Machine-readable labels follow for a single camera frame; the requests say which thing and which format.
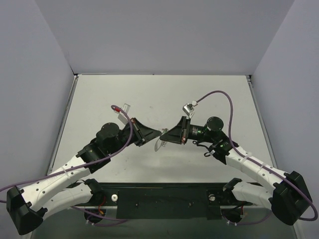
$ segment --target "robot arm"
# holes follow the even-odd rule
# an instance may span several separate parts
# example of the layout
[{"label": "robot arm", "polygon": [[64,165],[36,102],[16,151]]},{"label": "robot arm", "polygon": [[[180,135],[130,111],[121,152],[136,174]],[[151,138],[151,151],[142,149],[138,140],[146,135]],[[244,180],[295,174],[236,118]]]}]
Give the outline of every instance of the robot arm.
[{"label": "robot arm", "polygon": [[214,158],[242,171],[261,185],[252,185],[235,178],[224,186],[224,191],[229,191],[239,201],[268,208],[282,222],[293,225],[309,207],[309,203],[275,174],[293,183],[309,200],[312,200],[303,177],[295,171],[288,174],[273,168],[252,157],[236,142],[231,143],[229,137],[222,131],[223,121],[218,117],[209,118],[205,126],[190,124],[190,116],[194,114],[193,106],[195,105],[186,105],[184,111],[189,117],[182,117],[179,123],[160,139],[178,144],[185,144],[188,139],[194,140],[196,145],[201,142],[211,143],[208,149]]},{"label": "robot arm", "polygon": [[52,177],[48,175],[26,187],[15,186],[8,190],[6,208],[20,235],[33,231],[45,218],[62,209],[80,203],[98,204],[103,201],[103,191],[94,179],[88,179],[84,184],[72,189],[65,188],[109,163],[110,158],[105,158],[125,145],[134,143],[136,146],[142,146],[161,135],[160,131],[144,126],[136,118],[130,121],[133,129],[129,123],[122,130],[115,123],[103,125],[96,133],[96,138],[52,172]]}]

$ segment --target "white wall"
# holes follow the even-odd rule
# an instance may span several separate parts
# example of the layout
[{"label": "white wall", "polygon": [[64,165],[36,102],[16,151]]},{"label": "white wall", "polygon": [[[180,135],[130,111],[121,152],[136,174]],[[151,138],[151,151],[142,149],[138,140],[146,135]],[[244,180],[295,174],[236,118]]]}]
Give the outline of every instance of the white wall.
[{"label": "white wall", "polygon": [[[45,174],[73,73],[34,0],[1,1],[0,33],[1,188]],[[17,236],[0,204],[0,238]]]},{"label": "white wall", "polygon": [[252,74],[294,0],[36,0],[75,73]]},{"label": "white wall", "polygon": [[[319,207],[319,1],[296,0],[253,75],[280,168],[303,174]],[[312,217],[309,209],[305,216]],[[304,222],[318,238],[319,221]]]}]

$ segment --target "screw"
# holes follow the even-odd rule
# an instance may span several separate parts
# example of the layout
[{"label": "screw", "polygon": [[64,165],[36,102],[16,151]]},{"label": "screw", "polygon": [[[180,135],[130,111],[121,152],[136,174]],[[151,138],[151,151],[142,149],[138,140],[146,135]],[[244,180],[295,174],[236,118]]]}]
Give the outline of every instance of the screw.
[{"label": "screw", "polygon": [[116,195],[116,194],[113,194],[112,196],[111,196],[111,199],[112,199],[112,201],[113,202],[116,202],[117,200],[118,200],[118,195]]},{"label": "screw", "polygon": [[210,195],[208,196],[208,198],[209,198],[210,201],[215,201],[215,199],[216,199],[216,197],[214,196],[214,194],[210,194]]}]

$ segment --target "gray floor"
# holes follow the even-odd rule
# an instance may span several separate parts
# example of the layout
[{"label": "gray floor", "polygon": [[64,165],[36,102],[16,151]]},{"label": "gray floor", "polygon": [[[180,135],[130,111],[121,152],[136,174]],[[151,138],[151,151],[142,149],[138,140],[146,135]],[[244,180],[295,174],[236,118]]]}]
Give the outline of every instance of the gray floor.
[{"label": "gray floor", "polygon": [[[245,221],[257,221],[264,209],[246,209]],[[295,239],[293,227],[281,223],[274,215],[253,226],[227,226],[225,220],[130,220],[115,227],[85,225],[82,212],[65,210],[48,218],[32,239]]]}]

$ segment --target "cable tie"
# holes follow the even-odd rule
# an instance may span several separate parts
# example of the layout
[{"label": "cable tie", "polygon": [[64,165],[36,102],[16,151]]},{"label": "cable tie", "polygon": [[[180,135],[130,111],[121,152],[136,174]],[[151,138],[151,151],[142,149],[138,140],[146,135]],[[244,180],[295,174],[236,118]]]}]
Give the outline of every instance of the cable tie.
[{"label": "cable tie", "polygon": [[61,168],[62,168],[62,170],[64,171],[66,177],[67,177],[69,180],[71,180],[71,177],[70,177],[70,175],[68,174],[68,172],[65,170],[65,168],[64,168],[63,166],[62,166]]},{"label": "cable tie", "polygon": [[266,163],[262,163],[261,165],[260,165],[260,167],[259,167],[259,169],[258,169],[258,172],[257,172],[257,174],[260,172],[260,170],[262,170],[263,169],[263,167],[266,165]]},{"label": "cable tie", "polygon": [[253,156],[253,153],[252,152],[247,152],[246,156],[243,158],[243,161],[241,161],[241,164],[240,164],[240,171],[243,171],[243,164],[244,162],[246,161],[247,158]]}]

